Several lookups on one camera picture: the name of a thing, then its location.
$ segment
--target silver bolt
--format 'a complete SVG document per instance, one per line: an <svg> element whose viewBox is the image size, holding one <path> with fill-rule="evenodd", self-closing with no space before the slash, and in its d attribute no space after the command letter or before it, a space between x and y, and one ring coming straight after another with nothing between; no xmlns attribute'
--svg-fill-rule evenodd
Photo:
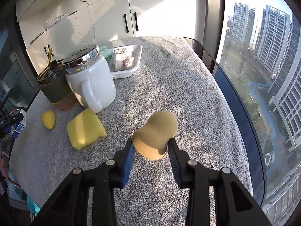
<svg viewBox="0 0 301 226"><path fill-rule="evenodd" d="M82 170L80 168L74 168L72 172L73 172L73 174L77 175L77 174L80 174L82 172Z"/></svg>
<svg viewBox="0 0 301 226"><path fill-rule="evenodd" d="M189 160L188 164L191 165L191 166L196 166L197 162L195 160Z"/></svg>
<svg viewBox="0 0 301 226"><path fill-rule="evenodd" d="M230 168L228 167L223 167L222 169L223 173L229 174L231 172Z"/></svg>
<svg viewBox="0 0 301 226"><path fill-rule="evenodd" d="M115 164L115 161L114 161L114 160L107 160L107 161L106 161L106 164L107 164L108 166L113 166L113 165Z"/></svg>

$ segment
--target white tray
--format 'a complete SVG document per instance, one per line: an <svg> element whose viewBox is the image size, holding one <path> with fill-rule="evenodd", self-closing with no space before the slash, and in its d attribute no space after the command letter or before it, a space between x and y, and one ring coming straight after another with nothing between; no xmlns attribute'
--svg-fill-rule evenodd
<svg viewBox="0 0 301 226"><path fill-rule="evenodd" d="M130 50L133 50L132 56L135 58L134 59L134 67L131 68L131 69L127 69L127 70L111 72L111 75L114 79L127 78L127 77L131 76L136 70L138 70L138 68L140 66L142 45L130 45L130 46L123 46L123 47L114 47L114 48L110 48L108 50L110 50L111 55L113 56L114 51L119 49L119 48L120 49L129 48Z"/></svg>

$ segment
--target gray towel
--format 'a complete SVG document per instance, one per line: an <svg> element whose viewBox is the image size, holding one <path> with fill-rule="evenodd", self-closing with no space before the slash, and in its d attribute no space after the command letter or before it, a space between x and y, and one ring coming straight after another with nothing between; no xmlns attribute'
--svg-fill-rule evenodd
<svg viewBox="0 0 301 226"><path fill-rule="evenodd" d="M182 38L167 36L126 38L104 46L133 44L143 46L140 68L131 77L114 80L116 99L97 114L108 133L106 138L99 138L81 151L74 149L66 125L82 107L77 104L60 112L42 92L38 94L9 164L26 193L42 206L74 167L90 169L112 158L127 138L159 110L171 111L178 119L175 139L180 149L206 167L231 168L252 193L237 124L214 78L192 48ZM51 131L40 121L47 109L53 109L57 117ZM179 189L174 182L168 155L150 161L136 152L128 184L124 189L115 189L118 225L184 225L188 195L187 189ZM210 213L214 225L214 206Z"/></svg>

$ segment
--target mug lid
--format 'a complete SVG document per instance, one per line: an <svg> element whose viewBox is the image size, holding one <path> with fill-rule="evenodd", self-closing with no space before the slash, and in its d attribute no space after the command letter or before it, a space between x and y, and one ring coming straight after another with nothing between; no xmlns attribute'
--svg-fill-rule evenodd
<svg viewBox="0 0 301 226"><path fill-rule="evenodd" d="M99 51L99 47L93 44L72 52L62 62L64 71L72 74L90 67L100 58Z"/></svg>

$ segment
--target white mug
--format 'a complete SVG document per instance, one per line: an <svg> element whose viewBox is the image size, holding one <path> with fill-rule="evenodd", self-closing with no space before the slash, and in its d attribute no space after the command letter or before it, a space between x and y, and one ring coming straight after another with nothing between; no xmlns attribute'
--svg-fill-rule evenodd
<svg viewBox="0 0 301 226"><path fill-rule="evenodd" d="M90 45L70 54L62 62L67 82L80 104L98 113L116 97L116 88L99 47Z"/></svg>

